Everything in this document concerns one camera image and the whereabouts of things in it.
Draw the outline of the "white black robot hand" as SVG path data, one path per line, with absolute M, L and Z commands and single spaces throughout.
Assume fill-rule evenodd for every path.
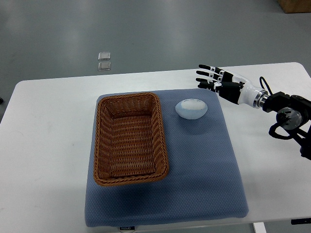
M 254 86 L 250 80 L 241 75 L 235 75 L 218 67 L 200 64 L 201 69 L 196 73 L 209 79 L 196 78 L 198 88 L 218 92 L 223 99 L 234 104 L 247 104 L 251 107 L 259 107 L 262 96 L 262 88 Z

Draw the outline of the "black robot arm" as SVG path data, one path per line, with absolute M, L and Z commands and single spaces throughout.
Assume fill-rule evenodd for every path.
M 311 120 L 310 100 L 283 92 L 273 93 L 266 79 L 259 78 L 256 87 L 244 76 L 233 74 L 219 67 L 200 64 L 196 73 L 198 87 L 207 89 L 236 105 L 246 104 L 263 111 L 276 112 L 276 123 L 269 129 L 269 135 L 276 139 L 293 139 L 300 145 L 302 157 L 311 158 L 311 132 L 301 129 Z

